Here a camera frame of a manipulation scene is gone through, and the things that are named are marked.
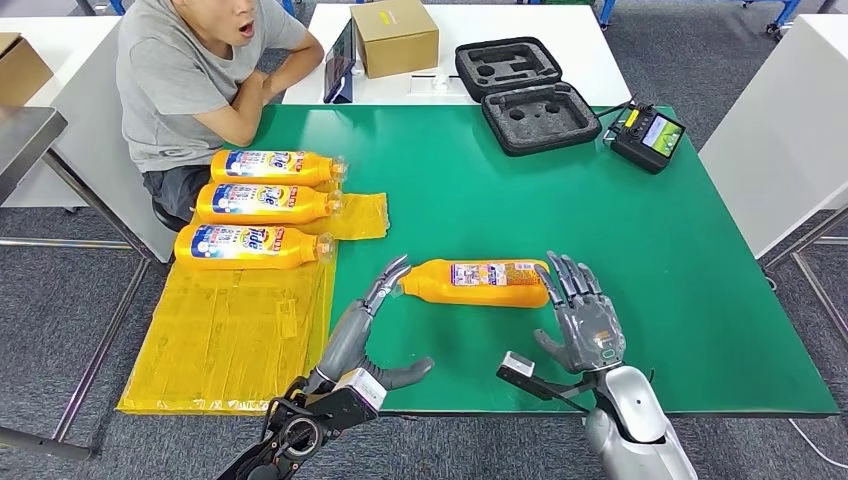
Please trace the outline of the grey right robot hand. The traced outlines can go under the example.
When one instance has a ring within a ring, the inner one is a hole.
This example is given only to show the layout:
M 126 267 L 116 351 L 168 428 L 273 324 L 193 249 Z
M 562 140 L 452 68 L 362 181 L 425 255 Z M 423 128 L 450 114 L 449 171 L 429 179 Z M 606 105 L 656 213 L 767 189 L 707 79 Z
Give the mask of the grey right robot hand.
M 571 374 L 619 365 L 626 340 L 612 301 L 593 271 L 551 250 L 547 258 L 553 271 L 537 266 L 535 272 L 548 292 L 562 341 L 537 329 L 537 344 Z

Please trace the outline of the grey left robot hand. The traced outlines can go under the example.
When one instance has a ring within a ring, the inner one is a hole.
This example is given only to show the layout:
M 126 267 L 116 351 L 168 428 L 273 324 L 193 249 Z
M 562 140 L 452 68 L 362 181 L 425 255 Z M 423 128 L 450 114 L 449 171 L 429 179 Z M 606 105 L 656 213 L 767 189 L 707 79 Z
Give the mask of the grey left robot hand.
M 378 310 L 411 269 L 406 255 L 393 259 L 377 275 L 363 297 L 347 307 L 336 322 L 320 361 L 308 376 L 304 388 L 306 394 L 329 392 L 344 374 L 356 368 L 365 369 L 388 391 L 418 383 L 431 371 L 434 361 L 429 357 L 405 368 L 386 369 L 377 366 L 366 353 L 366 343 Z

